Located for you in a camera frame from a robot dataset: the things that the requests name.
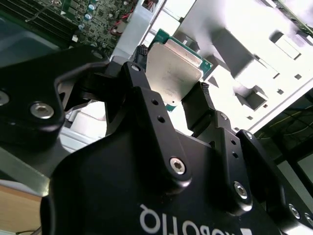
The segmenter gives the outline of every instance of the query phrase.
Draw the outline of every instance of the motherboard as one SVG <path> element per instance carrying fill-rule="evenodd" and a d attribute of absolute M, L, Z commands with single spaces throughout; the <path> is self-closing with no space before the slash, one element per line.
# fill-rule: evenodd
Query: motherboard
<path fill-rule="evenodd" d="M 60 48 L 91 45 L 110 56 L 137 0 L 1 0 L 4 16 Z"/>

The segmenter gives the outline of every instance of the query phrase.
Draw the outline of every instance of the metal frame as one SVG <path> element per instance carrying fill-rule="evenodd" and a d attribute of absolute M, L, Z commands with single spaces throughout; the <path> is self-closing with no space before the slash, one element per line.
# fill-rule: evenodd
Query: metal frame
<path fill-rule="evenodd" d="M 313 137 L 300 143 L 298 146 L 291 150 L 288 150 L 283 144 L 281 136 L 274 136 L 272 139 L 282 153 L 282 155 L 275 160 L 275 163 L 279 165 L 283 161 L 287 161 L 294 170 L 295 174 L 298 176 L 301 183 L 304 185 L 306 190 L 313 198 L 313 182 L 309 179 L 309 177 L 299 165 L 299 161 L 312 154 Z"/>

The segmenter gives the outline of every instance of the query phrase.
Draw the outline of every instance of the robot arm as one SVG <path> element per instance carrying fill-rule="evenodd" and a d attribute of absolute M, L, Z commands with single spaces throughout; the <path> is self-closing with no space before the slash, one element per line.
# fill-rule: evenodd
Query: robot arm
<path fill-rule="evenodd" d="M 182 101 L 189 137 L 142 67 L 103 62 L 92 47 L 0 71 L 0 168 L 43 196 L 44 235 L 313 234 L 309 209 L 256 138 L 231 131 L 204 84 Z M 90 99 L 106 103 L 107 136 L 68 154 L 65 112 Z"/>

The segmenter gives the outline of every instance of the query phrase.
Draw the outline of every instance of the mounting hole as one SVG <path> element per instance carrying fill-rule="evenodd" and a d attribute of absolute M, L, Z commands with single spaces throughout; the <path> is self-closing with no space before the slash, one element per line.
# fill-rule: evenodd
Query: mounting hole
<path fill-rule="evenodd" d="M 152 99 L 151 102 L 152 102 L 154 105 L 158 105 L 158 102 L 157 102 L 155 99 Z"/>
<path fill-rule="evenodd" d="M 136 65 L 132 65 L 132 69 L 136 70 L 136 71 L 140 71 L 140 68 L 138 66 L 136 66 Z"/>
<path fill-rule="evenodd" d="M 165 123 L 165 119 L 162 116 L 157 116 L 157 119 L 161 123 Z"/>
<path fill-rule="evenodd" d="M 235 158 L 239 158 L 238 154 L 235 153 L 235 152 L 232 152 L 232 155 L 233 155 Z"/>
<path fill-rule="evenodd" d="M 216 147 L 215 141 L 211 141 L 211 142 L 209 143 L 209 145 L 211 145 L 212 148 L 215 148 L 215 147 Z"/>
<path fill-rule="evenodd" d="M 97 51 L 95 51 L 95 50 L 92 51 L 92 54 L 93 54 L 95 57 L 99 58 L 99 59 L 103 59 L 103 56 L 102 56 L 99 52 L 97 52 Z"/>
<path fill-rule="evenodd" d="M 295 78 L 298 79 L 298 80 L 299 80 L 301 77 L 302 77 L 302 76 L 299 75 L 299 74 L 297 74 L 297 75 L 295 76 Z"/>
<path fill-rule="evenodd" d="M 283 90 L 281 90 L 281 89 L 278 89 L 278 90 L 277 90 L 277 93 L 279 93 L 279 94 L 283 94 L 283 93 L 284 93 L 284 91 L 283 91 Z"/>

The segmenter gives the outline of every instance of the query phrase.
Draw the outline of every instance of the black metal bracket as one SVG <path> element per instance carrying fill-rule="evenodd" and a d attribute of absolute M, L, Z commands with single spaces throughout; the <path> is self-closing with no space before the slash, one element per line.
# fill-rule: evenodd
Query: black metal bracket
<path fill-rule="evenodd" d="M 139 124 L 139 129 L 149 140 L 147 154 L 158 165 L 156 175 L 161 179 L 162 189 L 168 193 L 182 191 L 191 182 L 191 170 L 160 94 L 151 91 L 144 69 L 135 63 L 126 62 L 119 77 L 126 85 L 126 96 L 115 116 L 118 122 L 111 122 L 115 127 L 108 125 L 110 133 L 118 129 L 127 116 L 135 117 L 134 123 Z"/>
<path fill-rule="evenodd" d="M 246 173 L 240 140 L 230 128 L 228 117 L 215 111 L 205 83 L 196 84 L 182 101 L 187 125 L 193 136 L 210 143 L 216 150 L 217 181 L 222 181 L 218 197 L 224 197 L 222 206 L 234 215 L 242 215 L 252 209 L 252 194 Z"/>
<path fill-rule="evenodd" d="M 286 234 L 295 228 L 313 234 L 306 216 L 312 213 L 294 191 L 275 163 L 268 158 L 257 139 L 248 131 L 237 133 L 251 176 L 253 195 L 266 202 L 266 211 L 276 225 Z"/>
<path fill-rule="evenodd" d="M 53 145 L 74 83 L 107 63 L 94 55 L 93 47 L 84 46 L 1 68 L 0 91 L 9 101 L 0 106 L 0 141 L 27 148 Z M 39 103 L 50 106 L 39 110 L 51 113 L 50 118 L 32 115 Z"/>

